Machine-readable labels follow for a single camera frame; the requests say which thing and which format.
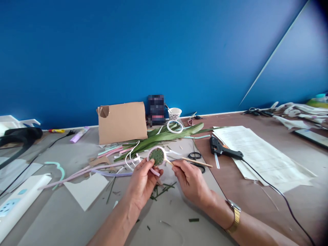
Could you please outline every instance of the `watch strap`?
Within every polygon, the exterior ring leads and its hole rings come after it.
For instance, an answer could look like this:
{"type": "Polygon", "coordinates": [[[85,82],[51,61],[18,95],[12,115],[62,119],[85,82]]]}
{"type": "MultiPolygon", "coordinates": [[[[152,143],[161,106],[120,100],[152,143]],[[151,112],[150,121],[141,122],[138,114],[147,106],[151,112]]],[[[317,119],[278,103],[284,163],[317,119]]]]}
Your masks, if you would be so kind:
{"type": "Polygon", "coordinates": [[[234,233],[237,230],[237,227],[239,225],[240,221],[240,210],[236,206],[232,206],[233,212],[234,212],[234,221],[232,226],[230,226],[228,229],[226,229],[226,232],[229,234],[234,233]]]}

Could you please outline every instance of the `cardboard box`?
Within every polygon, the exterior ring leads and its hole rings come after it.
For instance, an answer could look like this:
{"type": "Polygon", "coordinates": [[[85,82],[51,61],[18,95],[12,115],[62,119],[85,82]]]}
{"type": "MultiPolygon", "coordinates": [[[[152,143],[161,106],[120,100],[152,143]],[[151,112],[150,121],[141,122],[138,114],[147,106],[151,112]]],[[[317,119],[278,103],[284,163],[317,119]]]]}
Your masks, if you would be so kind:
{"type": "Polygon", "coordinates": [[[148,138],[143,102],[100,106],[97,113],[100,145],[148,138]]]}

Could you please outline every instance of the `table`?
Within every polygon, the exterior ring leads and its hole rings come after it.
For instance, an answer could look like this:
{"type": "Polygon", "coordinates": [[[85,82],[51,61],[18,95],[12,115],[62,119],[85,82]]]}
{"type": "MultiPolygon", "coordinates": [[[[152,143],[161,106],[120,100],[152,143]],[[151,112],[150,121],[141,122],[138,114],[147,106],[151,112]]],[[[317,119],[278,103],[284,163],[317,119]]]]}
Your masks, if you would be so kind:
{"type": "MultiPolygon", "coordinates": [[[[95,127],[91,128],[75,144],[69,142],[71,137],[61,139],[42,154],[36,162],[59,162],[66,172],[66,177],[68,177],[86,167],[89,158],[96,157],[102,151],[97,146],[99,143],[98,134],[98,128],[95,127]]],[[[33,145],[20,158],[30,160],[42,149],[62,136],[63,134],[50,134],[39,144],[33,145]]],[[[192,139],[181,139],[171,142],[169,145],[174,151],[181,153],[183,157],[187,157],[193,151],[192,139]]],[[[15,151],[17,149],[0,150],[0,156],[8,157],[15,151]]],[[[146,157],[147,153],[144,152],[140,156],[146,157]]],[[[52,173],[53,180],[51,182],[58,181],[61,177],[60,171],[54,165],[45,165],[35,175],[45,173],[52,173]]],[[[164,169],[164,174],[170,174],[167,178],[177,181],[170,166],[164,169]]],[[[218,194],[223,195],[207,167],[203,175],[209,187],[218,194]]],[[[86,178],[82,176],[74,179],[73,182],[78,183],[84,179],[86,178]]],[[[86,245],[110,214],[115,202],[119,201],[123,196],[129,179],[130,177],[117,178],[113,191],[121,192],[119,194],[112,193],[108,204],[106,204],[110,188],[104,190],[86,212],[82,210],[65,186],[61,186],[55,191],[51,189],[43,190],[3,240],[1,246],[86,245]]],[[[164,179],[164,175],[161,177],[161,180],[169,183],[164,179]]],[[[5,199],[6,197],[2,198],[0,203],[2,204],[5,199]]],[[[183,198],[178,183],[176,183],[175,189],[165,192],[157,201],[150,199],[142,210],[139,219],[140,221],[136,223],[129,234],[125,243],[126,246],[149,245],[151,242],[157,245],[181,245],[177,243],[180,240],[180,235],[176,233],[177,231],[184,238],[184,245],[236,245],[232,238],[209,219],[206,214],[199,211],[199,209],[183,198]],[[188,221],[189,218],[199,218],[200,221],[190,223],[188,221]],[[174,226],[174,229],[160,223],[160,220],[171,224],[174,226]]]]}
{"type": "MultiPolygon", "coordinates": [[[[328,151],[292,134],[292,130],[288,130],[274,118],[257,117],[250,114],[241,115],[240,113],[213,115],[206,118],[205,120],[194,120],[194,124],[203,122],[204,128],[239,125],[250,128],[259,137],[318,175],[311,181],[313,187],[298,186],[286,192],[285,196],[297,220],[312,236],[315,243],[320,245],[321,239],[327,231],[328,151]]],[[[328,131],[314,128],[311,130],[328,137],[328,131]]],[[[262,187],[273,199],[278,211],[260,185],[243,178],[231,158],[220,156],[220,169],[215,168],[216,163],[214,155],[210,152],[208,138],[196,139],[195,143],[206,163],[213,165],[214,168],[210,170],[228,199],[238,204],[243,211],[281,232],[299,245],[310,245],[308,237],[293,220],[281,195],[271,187],[262,187]]]]}

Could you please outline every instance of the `glue stick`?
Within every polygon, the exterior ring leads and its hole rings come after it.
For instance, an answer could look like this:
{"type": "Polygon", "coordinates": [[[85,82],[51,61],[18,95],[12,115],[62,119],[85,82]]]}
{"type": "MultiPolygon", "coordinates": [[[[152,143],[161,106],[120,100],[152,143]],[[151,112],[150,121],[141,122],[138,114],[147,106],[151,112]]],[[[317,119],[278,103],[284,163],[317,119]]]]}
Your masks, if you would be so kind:
{"type": "Polygon", "coordinates": [[[83,127],[72,139],[70,140],[72,143],[76,143],[90,128],[88,126],[83,127]]]}
{"type": "Polygon", "coordinates": [[[50,129],[48,131],[52,132],[52,133],[64,133],[65,132],[64,129],[50,129]]]}

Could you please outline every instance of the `yellow marker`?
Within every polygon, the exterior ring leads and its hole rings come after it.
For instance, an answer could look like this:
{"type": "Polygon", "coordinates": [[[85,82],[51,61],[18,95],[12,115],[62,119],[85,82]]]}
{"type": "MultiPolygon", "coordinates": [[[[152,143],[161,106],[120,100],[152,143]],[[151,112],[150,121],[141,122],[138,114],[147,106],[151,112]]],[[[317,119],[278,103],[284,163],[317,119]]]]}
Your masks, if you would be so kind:
{"type": "Polygon", "coordinates": [[[64,129],[50,129],[49,132],[52,132],[52,133],[64,133],[65,130],[64,129]]]}

